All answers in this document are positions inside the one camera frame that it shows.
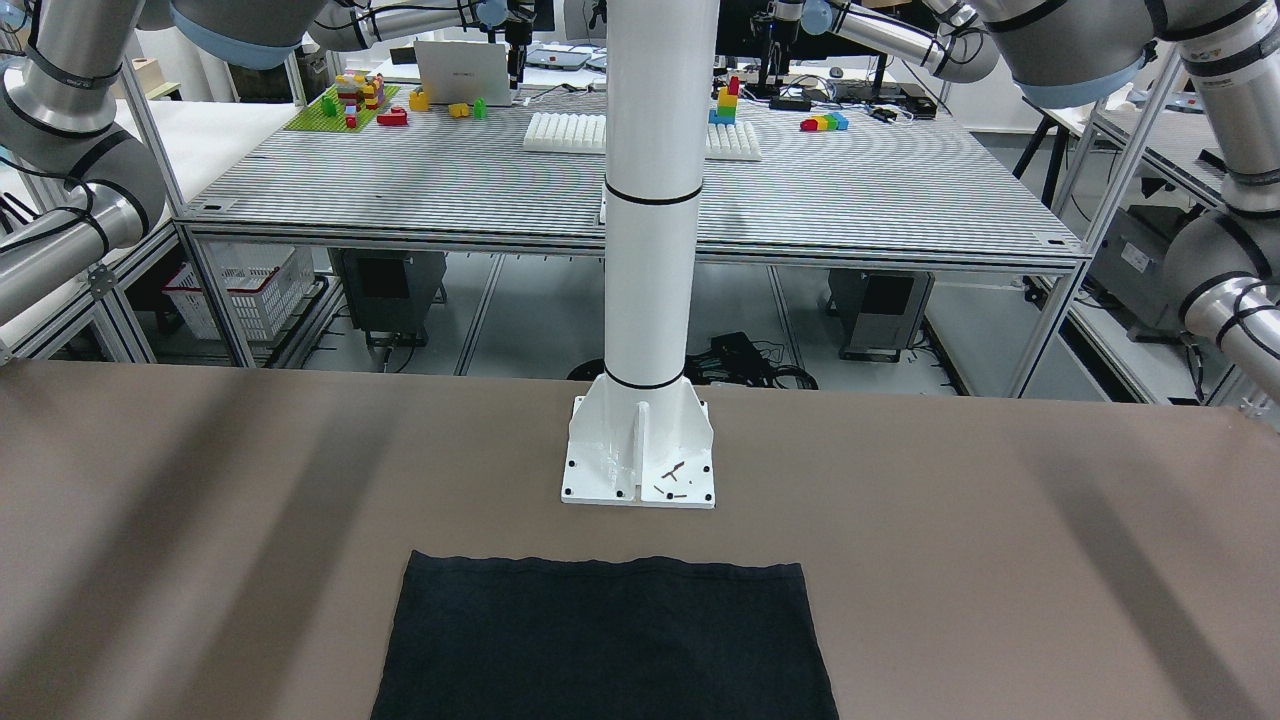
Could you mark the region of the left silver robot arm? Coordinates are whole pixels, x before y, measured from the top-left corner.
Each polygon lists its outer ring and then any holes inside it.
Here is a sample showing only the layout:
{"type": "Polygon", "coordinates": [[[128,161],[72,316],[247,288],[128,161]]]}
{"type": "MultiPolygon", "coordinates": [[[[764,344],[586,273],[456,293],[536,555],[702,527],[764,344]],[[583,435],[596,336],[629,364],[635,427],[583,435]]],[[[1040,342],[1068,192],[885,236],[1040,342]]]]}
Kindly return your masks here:
{"type": "Polygon", "coordinates": [[[1277,396],[1277,6],[1272,1],[937,1],[975,24],[1041,108],[1101,100],[1147,49],[1181,59],[1224,165],[1221,204],[1185,225],[1164,264],[1183,327],[1277,396]]]}

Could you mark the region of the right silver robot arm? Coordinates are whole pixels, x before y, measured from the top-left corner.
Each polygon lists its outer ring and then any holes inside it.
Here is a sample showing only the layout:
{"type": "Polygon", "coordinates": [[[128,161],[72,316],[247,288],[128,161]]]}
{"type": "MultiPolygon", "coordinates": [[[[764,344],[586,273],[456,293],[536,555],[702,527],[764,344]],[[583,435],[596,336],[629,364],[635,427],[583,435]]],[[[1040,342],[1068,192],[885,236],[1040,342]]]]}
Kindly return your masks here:
{"type": "Polygon", "coordinates": [[[166,205],[157,161],[115,120],[131,33],[179,29],[236,65],[280,64],[320,1],[35,1],[20,60],[3,74],[3,146],[67,201],[3,238],[1,314],[12,322],[114,250],[166,205]]]}

